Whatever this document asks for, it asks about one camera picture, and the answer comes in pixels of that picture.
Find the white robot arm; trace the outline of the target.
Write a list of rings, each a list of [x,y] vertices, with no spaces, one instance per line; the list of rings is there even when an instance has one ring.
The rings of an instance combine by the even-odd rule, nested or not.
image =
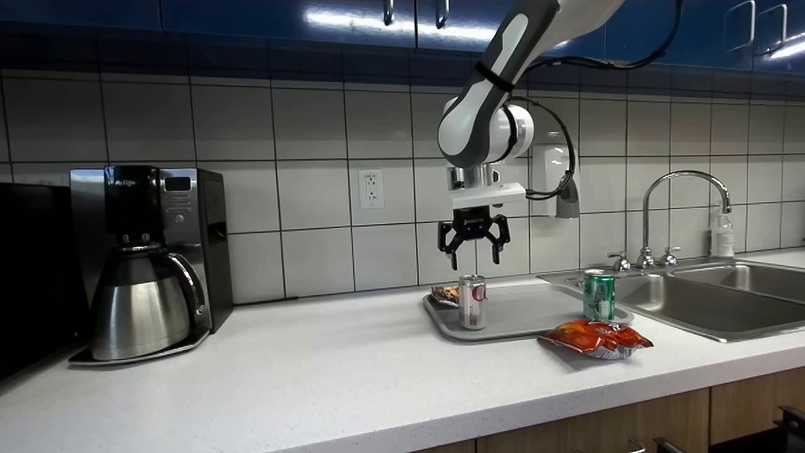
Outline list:
[[[598,30],[623,0],[517,0],[497,25],[469,83],[444,102],[437,147],[447,161],[453,218],[437,223],[437,249],[457,266],[462,242],[487,239],[493,262],[509,242],[494,214],[513,199],[541,199],[523,182],[503,182],[493,164],[521,155],[533,140],[533,117],[509,102],[526,67],[562,39]]]

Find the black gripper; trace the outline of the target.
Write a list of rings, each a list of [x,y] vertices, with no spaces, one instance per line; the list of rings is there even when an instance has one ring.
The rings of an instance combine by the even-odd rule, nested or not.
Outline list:
[[[450,255],[457,268],[457,249],[462,242],[487,239],[493,247],[493,264],[499,264],[503,247],[509,242],[507,218],[491,214],[487,206],[455,209],[450,222],[437,223],[437,249]]]

